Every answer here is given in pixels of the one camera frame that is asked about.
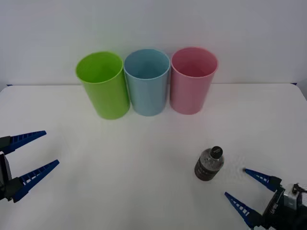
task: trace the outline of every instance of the blue cup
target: blue cup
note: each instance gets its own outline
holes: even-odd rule
[[[163,111],[169,69],[168,56],[155,49],[141,49],[126,58],[124,70],[128,90],[138,114],[154,116]]]

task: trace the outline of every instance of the black bottle cap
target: black bottle cap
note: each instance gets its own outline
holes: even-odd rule
[[[219,159],[223,154],[223,150],[221,147],[214,146],[210,151],[210,156],[214,159]]]

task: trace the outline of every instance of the table surface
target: table surface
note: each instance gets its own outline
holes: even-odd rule
[[[213,84],[195,115],[167,103],[112,121],[82,86],[10,86],[0,127],[0,137],[47,132],[7,156],[12,177],[60,161],[21,201],[0,201],[2,230],[248,229],[224,192],[260,213],[273,193],[242,168],[307,184],[307,102],[291,84]],[[194,165],[214,145],[225,164],[202,182]]]

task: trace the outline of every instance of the dark bottle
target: dark bottle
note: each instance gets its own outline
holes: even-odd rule
[[[194,172],[202,181],[211,180],[224,165],[223,150],[214,146],[212,149],[206,149],[201,153],[198,159]]]

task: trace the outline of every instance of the white wall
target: white wall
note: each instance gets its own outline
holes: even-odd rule
[[[306,0],[2,0],[0,83],[71,84],[99,50],[203,46],[215,82],[307,77]]]

